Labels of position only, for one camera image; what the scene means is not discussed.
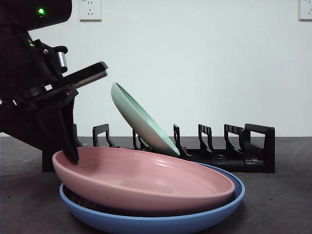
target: pink plate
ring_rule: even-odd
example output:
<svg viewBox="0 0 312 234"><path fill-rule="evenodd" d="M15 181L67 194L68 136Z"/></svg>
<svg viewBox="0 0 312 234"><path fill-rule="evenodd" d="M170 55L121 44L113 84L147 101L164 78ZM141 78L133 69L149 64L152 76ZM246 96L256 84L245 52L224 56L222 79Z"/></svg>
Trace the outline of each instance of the pink plate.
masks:
<svg viewBox="0 0 312 234"><path fill-rule="evenodd" d="M76 194L136 215L186 215L224 205L234 183L223 174L175 157L144 151L78 148L78 165L53 155L60 180Z"/></svg>

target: blue bowl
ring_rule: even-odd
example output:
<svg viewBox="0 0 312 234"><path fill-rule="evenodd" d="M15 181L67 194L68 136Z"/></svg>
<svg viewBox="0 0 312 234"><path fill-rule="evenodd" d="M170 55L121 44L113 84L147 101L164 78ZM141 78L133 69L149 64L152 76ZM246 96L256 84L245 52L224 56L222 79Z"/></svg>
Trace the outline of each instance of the blue bowl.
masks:
<svg viewBox="0 0 312 234"><path fill-rule="evenodd" d="M233 174L210 165L201 165L221 172L234 182L235 190L227 205L197 214L171 217L134 217L107 214L82 207L65 195L64 184L61 184L59 193L76 218L104 232L113 234L191 234L210 228L226 219L236 210L245 194L244 184Z"/></svg>

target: electrical socket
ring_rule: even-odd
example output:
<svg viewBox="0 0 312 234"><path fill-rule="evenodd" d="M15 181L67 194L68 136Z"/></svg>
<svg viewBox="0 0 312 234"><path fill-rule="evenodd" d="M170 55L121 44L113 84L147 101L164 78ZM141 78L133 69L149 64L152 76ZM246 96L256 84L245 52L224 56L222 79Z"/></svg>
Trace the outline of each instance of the electrical socket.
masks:
<svg viewBox="0 0 312 234"><path fill-rule="evenodd" d="M101 21L101 0L80 0L80 21Z"/></svg>
<svg viewBox="0 0 312 234"><path fill-rule="evenodd" d="M299 20L312 21L312 0L299 0Z"/></svg>

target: plate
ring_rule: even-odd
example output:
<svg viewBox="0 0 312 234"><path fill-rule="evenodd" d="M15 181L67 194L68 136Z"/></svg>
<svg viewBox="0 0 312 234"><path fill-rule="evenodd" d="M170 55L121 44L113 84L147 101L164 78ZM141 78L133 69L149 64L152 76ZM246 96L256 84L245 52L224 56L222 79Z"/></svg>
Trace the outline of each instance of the plate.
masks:
<svg viewBox="0 0 312 234"><path fill-rule="evenodd" d="M185 215L224 205L234 183L223 174L179 158L119 148L78 148L79 163L53 155L60 180L97 204L140 215Z"/></svg>
<svg viewBox="0 0 312 234"><path fill-rule="evenodd" d="M114 83L111 94L124 119L155 152L176 157L180 155L170 138L123 87Z"/></svg>
<svg viewBox="0 0 312 234"><path fill-rule="evenodd" d="M214 169L235 184L235 190L229 202L214 210L197 214L171 216L171 217L134 217L118 214L109 214L95 203L91 203L74 194L70 197L64 193L64 184L59 192L69 211L85 224L113 234L191 234L208 229L230 216L239 206L245 194L245 186L239 178L220 168L205 165Z"/></svg>

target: dark countertop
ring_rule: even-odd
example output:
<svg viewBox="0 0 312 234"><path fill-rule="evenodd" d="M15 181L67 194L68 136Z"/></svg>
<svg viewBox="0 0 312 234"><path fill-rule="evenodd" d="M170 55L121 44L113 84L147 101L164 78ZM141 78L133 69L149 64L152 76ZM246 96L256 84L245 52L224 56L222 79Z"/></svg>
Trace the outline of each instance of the dark countertop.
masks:
<svg viewBox="0 0 312 234"><path fill-rule="evenodd" d="M79 138L91 145L90 137ZM114 137L123 148L131 138ZM1 233L103 234L73 217L59 196L55 173L41 172L41 151L12 137L1 137ZM198 148L196 137L182 145ZM224 147L221 137L214 146ZM312 233L312 137L276 138L276 173L234 173L246 186L238 209L201 234Z"/></svg>

